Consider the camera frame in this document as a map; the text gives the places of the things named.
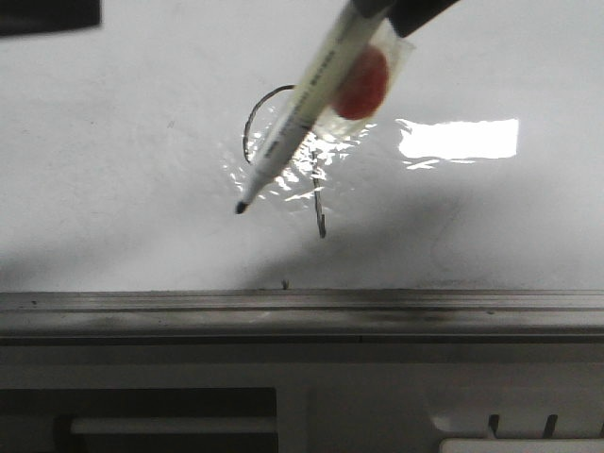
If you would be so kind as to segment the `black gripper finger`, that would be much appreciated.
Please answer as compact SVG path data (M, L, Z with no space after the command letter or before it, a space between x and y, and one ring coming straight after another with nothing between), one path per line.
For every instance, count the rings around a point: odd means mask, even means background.
M60 33L100 26L99 0L1 0L1 35Z
M410 34L430 22L458 0L354 0L353 5L363 18L376 15L387 19L399 38Z

